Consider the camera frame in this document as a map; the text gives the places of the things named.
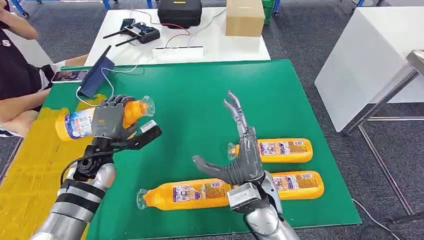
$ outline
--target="smartphone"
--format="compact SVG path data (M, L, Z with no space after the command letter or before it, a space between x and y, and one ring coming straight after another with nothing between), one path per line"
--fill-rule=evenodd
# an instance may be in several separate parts
M52 84L81 83L89 74L88 70L58 71L51 79Z

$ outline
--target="power strip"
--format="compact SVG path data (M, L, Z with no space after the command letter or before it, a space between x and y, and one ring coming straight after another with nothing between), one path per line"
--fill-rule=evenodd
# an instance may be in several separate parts
M154 59L162 61L198 60L205 56L203 46L158 47L152 50Z

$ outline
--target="green table mat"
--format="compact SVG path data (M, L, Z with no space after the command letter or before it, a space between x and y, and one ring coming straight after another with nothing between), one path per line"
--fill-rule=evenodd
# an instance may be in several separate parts
M129 70L132 66L116 67ZM223 106L227 90L237 95L248 124L258 139L306 138L313 158L307 163L264 163L271 173L313 170L324 183L324 194L313 200L282 201L284 218L295 228L361 223L335 160L289 60L205 62L139 66L129 74L110 75L116 94L153 98L154 119L162 136L140 151L114 155L116 179L89 225L87 239L127 240L218 235L248 232L242 215L229 207L162 211L139 210L140 188L209 178L192 162L201 155L226 165L227 144L238 133ZM78 84L56 84L44 107L75 110ZM99 90L111 94L105 82Z

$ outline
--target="yellow mat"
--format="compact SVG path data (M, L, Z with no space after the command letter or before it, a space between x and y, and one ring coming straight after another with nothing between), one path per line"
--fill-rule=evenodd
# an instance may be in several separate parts
M97 95L90 104L105 99ZM90 108L80 102L77 111ZM43 107L0 186L0 239L27 240L44 222L60 187L64 167L80 158L92 137L61 141L55 121L66 108Z

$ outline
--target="clear bottle cap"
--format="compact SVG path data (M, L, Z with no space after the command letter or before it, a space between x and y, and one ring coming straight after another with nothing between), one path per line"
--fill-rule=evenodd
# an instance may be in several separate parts
M230 161L233 161L237 157L236 145L231 142L227 146L227 157Z
M137 192L137 196L135 201L137 202L137 207L140 210L143 210L145 208L147 208L147 204L145 199L143 198L143 195L145 195L148 191L144 188L141 188L138 192Z
M149 116L149 117L153 117L153 115L155 115L156 112L156 108L155 108L155 103L153 102L153 99L149 96L144 96L140 102L142 104L146 104L147 106L144 108L145 109L145 116Z

